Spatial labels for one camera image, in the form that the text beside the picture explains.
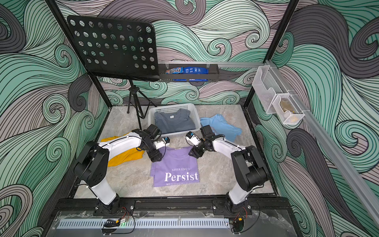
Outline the yellow t-shirt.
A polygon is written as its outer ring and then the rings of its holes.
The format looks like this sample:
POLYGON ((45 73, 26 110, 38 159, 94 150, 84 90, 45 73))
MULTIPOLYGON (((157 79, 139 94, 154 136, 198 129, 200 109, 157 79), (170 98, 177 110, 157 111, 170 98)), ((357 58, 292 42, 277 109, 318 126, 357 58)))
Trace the yellow t-shirt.
POLYGON ((114 167, 125 162, 139 160, 143 157, 144 153, 144 151, 137 150, 136 148, 127 150, 109 160, 108 167, 114 167))

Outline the small clear wall bin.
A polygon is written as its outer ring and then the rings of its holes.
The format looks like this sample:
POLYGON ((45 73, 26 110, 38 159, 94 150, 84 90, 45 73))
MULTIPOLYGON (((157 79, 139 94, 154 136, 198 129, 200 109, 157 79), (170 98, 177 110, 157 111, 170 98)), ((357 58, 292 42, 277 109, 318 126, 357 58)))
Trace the small clear wall bin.
POLYGON ((284 125, 297 125, 305 114, 298 112, 288 93, 278 94, 272 102, 275 113, 284 125))

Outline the M&M's candy bag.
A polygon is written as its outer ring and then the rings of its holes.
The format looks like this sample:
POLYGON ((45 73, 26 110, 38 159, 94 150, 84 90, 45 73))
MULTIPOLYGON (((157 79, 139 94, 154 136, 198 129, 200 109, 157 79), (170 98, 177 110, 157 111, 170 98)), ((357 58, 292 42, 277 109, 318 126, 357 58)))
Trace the M&M's candy bag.
POLYGON ((184 71, 183 67, 175 67, 171 69, 167 69, 165 71, 166 74, 182 74, 184 71))

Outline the black perforated music stand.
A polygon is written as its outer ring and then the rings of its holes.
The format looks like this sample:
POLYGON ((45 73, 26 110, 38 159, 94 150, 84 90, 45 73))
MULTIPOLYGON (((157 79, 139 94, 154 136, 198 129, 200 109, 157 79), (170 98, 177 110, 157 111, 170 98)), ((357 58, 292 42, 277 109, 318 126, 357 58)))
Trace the black perforated music stand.
POLYGON ((138 120, 144 119, 147 111, 142 110, 138 95, 146 95, 133 82, 160 79, 153 24, 78 15, 69 15, 67 21, 88 72, 128 80, 128 106, 135 108, 138 120))

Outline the clear plastic wall bin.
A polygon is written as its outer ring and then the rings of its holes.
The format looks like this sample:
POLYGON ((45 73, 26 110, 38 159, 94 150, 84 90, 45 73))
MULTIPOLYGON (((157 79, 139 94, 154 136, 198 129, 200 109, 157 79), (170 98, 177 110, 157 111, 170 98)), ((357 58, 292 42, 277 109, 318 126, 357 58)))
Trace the clear plastic wall bin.
POLYGON ((268 65, 258 67, 252 86, 265 112, 275 114, 273 102, 283 90, 276 82, 272 68, 268 65))

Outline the blue snack packet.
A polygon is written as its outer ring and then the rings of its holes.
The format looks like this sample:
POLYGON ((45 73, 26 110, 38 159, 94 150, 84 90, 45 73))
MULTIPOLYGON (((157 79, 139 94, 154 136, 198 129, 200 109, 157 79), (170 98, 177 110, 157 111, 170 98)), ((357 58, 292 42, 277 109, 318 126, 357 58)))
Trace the blue snack packet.
POLYGON ((184 67, 183 74, 194 74, 194 75, 206 75, 208 74, 208 69, 203 67, 184 67))

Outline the light blue t-shirt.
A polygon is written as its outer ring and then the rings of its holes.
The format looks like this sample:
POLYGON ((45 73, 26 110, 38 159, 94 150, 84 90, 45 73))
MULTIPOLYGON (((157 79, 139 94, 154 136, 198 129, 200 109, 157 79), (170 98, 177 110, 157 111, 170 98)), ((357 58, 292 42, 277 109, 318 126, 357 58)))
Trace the light blue t-shirt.
POLYGON ((237 136, 242 134, 242 129, 229 124, 221 114, 216 114, 210 118, 201 118, 202 126, 211 126, 215 134, 222 134, 229 141, 234 142, 237 136))

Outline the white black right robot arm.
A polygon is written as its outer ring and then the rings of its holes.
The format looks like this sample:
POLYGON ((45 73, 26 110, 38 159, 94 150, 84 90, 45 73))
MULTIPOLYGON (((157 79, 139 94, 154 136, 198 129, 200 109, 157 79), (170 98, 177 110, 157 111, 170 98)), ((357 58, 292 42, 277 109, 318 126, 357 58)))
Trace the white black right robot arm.
POLYGON ((264 187, 268 181, 268 169, 257 147, 240 146, 229 141, 223 134, 215 134, 211 126, 201 129, 202 138, 194 132, 186 134, 186 141, 192 145, 189 155, 200 158, 208 152, 220 153, 231 159, 236 178, 235 186, 226 194, 224 209, 230 214, 239 213, 248 206, 248 196, 264 187))

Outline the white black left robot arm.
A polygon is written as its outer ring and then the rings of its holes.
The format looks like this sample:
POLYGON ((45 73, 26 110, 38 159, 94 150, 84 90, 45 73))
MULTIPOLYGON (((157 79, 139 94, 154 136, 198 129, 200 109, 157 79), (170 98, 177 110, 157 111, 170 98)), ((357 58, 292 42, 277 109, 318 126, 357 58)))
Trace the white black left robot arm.
POLYGON ((160 129, 151 124, 147 129, 134 129, 128 134, 106 142, 87 142, 77 158, 74 173, 83 181, 98 200, 96 215, 117 215, 121 210, 119 195, 113 190, 106 174, 108 163, 114 157, 131 149, 145 151, 155 163, 164 154, 159 150, 170 143, 160 129))

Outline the purple Persist t-shirt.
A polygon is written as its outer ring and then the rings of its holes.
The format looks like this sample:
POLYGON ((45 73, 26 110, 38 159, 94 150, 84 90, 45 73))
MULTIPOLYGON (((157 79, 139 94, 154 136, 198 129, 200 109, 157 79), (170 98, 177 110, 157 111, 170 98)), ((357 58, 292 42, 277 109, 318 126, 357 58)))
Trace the purple Persist t-shirt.
POLYGON ((191 147, 161 148, 163 158, 152 163, 154 187, 193 184, 200 182, 197 159, 190 156, 191 147))

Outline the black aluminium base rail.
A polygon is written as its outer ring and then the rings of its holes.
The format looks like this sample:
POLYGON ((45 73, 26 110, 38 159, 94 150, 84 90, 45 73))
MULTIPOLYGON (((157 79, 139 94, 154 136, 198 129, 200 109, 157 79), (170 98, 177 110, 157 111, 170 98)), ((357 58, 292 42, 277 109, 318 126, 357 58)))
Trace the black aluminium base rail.
POLYGON ((111 207, 104 207, 95 198, 61 199, 54 208, 54 213, 93 212, 95 216, 122 216, 124 213, 134 214, 148 211, 206 211, 214 215, 236 216, 251 215, 254 210, 290 209, 287 198, 263 195, 250 196, 242 204, 232 204, 225 195, 216 196, 185 196, 159 198, 119 198, 111 207))

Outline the grey t-shirt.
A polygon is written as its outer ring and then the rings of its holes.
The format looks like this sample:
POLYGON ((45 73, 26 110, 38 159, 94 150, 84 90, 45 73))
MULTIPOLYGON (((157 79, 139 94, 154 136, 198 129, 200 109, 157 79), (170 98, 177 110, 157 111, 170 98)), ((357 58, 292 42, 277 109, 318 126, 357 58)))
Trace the grey t-shirt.
POLYGON ((189 110, 179 109, 174 113, 155 112, 154 118, 155 125, 163 134, 196 129, 189 110))

